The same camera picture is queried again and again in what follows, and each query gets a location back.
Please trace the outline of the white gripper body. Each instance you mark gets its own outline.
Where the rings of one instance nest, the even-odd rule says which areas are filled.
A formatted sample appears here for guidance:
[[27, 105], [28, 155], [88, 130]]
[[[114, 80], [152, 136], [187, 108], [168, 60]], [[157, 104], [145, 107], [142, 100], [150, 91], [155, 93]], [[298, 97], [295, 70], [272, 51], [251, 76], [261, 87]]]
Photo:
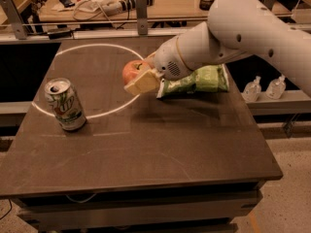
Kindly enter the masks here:
[[192, 73], [178, 53], [176, 41], [167, 41], [158, 48], [154, 66], [169, 81], [177, 81]]

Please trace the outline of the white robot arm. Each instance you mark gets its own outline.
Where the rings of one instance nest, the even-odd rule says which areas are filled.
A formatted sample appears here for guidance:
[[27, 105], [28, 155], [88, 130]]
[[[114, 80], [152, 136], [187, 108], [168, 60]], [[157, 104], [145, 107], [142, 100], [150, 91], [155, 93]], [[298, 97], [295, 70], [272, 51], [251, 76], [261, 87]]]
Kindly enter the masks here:
[[163, 43], [140, 69], [124, 79], [133, 94], [177, 81], [201, 66], [225, 64], [248, 55], [268, 62], [311, 95], [311, 34], [273, 15], [259, 0], [215, 0], [206, 21]]

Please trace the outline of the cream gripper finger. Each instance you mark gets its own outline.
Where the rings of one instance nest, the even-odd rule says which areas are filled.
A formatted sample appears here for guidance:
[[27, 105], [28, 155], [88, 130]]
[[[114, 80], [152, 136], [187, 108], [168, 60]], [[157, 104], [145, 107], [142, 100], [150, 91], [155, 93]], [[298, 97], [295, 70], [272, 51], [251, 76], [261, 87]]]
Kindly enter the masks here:
[[155, 58], [155, 55], [156, 55], [155, 52], [149, 54], [149, 55], [144, 59], [144, 61], [147, 62], [150, 66], [153, 66], [153, 65], [154, 65], [154, 58]]
[[136, 96], [157, 89], [159, 84], [159, 74], [155, 70], [144, 69], [141, 71], [130, 72], [125, 77], [124, 89], [128, 93]]

